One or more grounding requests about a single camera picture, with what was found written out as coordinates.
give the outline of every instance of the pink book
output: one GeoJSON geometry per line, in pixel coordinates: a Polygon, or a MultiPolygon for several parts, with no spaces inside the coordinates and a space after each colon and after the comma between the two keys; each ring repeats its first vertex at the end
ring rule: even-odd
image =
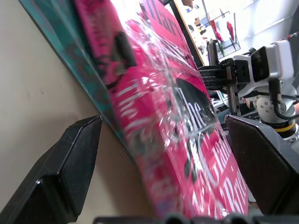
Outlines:
{"type": "Polygon", "coordinates": [[[157,215],[246,215],[246,183],[173,15],[158,0],[75,3],[157,215]]]}

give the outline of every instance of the plastic wrap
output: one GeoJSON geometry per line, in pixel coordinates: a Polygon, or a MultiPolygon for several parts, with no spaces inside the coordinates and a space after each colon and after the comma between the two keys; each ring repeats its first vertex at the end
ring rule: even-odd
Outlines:
{"type": "Polygon", "coordinates": [[[157,214],[247,214],[247,186],[174,17],[158,0],[75,5],[157,214]]]}

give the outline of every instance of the yellow stripe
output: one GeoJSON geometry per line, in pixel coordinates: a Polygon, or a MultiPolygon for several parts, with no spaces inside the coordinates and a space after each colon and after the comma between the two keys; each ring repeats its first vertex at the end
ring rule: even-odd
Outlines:
{"type": "Polygon", "coordinates": [[[286,131],[291,130],[294,126],[295,126],[295,122],[294,122],[293,124],[291,124],[290,126],[288,126],[288,127],[284,127],[284,128],[274,128],[274,130],[275,130],[276,132],[286,132],[286,131]]]}

